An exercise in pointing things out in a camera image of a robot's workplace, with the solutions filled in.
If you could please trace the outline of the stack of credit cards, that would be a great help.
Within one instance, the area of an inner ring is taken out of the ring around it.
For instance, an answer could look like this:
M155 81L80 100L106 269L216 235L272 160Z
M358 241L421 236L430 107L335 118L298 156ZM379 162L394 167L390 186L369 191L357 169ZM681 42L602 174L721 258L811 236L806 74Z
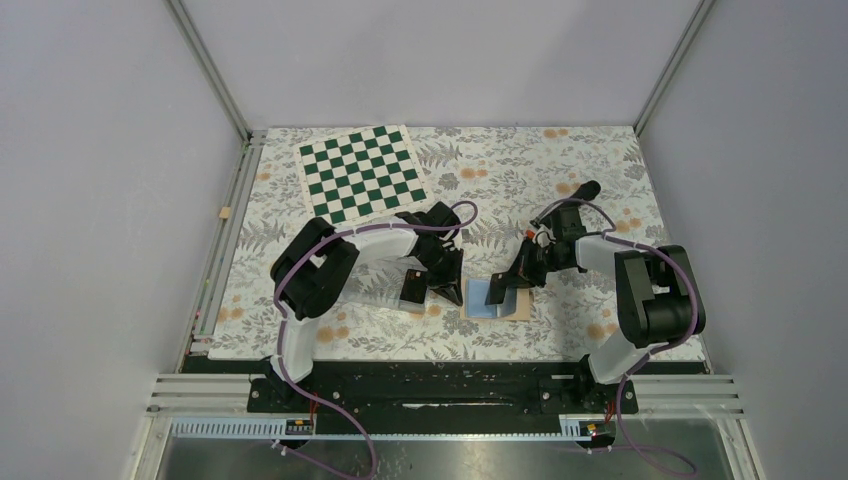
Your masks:
M399 302L403 305L423 306L428 292L427 272L408 269L404 275L399 294Z

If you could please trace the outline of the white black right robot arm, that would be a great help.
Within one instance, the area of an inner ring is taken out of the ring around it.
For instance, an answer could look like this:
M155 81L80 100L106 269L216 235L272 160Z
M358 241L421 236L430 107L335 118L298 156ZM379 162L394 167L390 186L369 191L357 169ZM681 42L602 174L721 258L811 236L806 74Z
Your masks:
M549 274L568 269L607 276L615 283L619 329L581 361L575 402L597 412L613 398L613 384L634 373L651 355L700 333L705 313L687 252L677 245L651 247L613 237L616 229L591 232L580 209L591 207L601 186L580 185L569 197L531 220L509 269L492 275L485 303L500 305L511 289L543 287Z

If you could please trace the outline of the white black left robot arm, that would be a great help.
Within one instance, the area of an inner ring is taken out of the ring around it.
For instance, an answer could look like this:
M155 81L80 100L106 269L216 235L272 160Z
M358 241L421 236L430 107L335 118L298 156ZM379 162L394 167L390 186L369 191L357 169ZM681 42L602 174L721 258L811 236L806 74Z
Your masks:
M442 202L355 227L335 227L320 217L309 220L270 270L272 300L283 316L270 359L278 377L272 398L288 411L307 404L311 387L304 378L313 369L319 319L338 300L350 298L345 288L362 265L415 261L404 268L398 286L378 292L388 308L419 313L428 293L462 305L463 251L454 239L465 225Z

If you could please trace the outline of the beige leather card holder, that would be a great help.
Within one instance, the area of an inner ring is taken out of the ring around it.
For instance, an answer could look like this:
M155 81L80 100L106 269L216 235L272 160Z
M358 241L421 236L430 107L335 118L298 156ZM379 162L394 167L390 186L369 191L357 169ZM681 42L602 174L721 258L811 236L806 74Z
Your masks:
M464 304L460 317L470 320L529 321L532 317L532 296L529 289L508 289L504 302L487 304L489 281L466 279L463 285Z

